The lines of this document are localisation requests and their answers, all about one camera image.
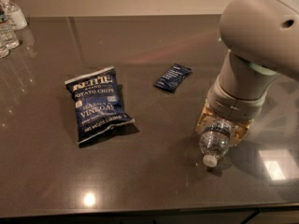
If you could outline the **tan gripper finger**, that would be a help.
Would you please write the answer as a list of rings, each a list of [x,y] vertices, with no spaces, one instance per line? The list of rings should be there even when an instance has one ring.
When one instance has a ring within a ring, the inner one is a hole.
[[[248,133],[252,122],[253,120],[250,119],[245,121],[237,121],[233,123],[232,126],[233,137],[231,138],[231,142],[230,142],[231,147],[236,147],[242,141],[242,139]]]
[[[201,134],[206,127],[209,127],[217,118],[217,114],[210,107],[209,102],[205,101],[199,120],[196,124],[196,133]]]

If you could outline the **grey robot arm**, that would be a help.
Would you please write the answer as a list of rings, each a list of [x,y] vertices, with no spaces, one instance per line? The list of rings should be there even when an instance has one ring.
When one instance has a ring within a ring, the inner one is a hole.
[[[233,147],[261,113],[271,83],[281,75],[299,80],[299,0],[233,0],[221,15],[220,34],[228,53],[196,131],[228,120]]]

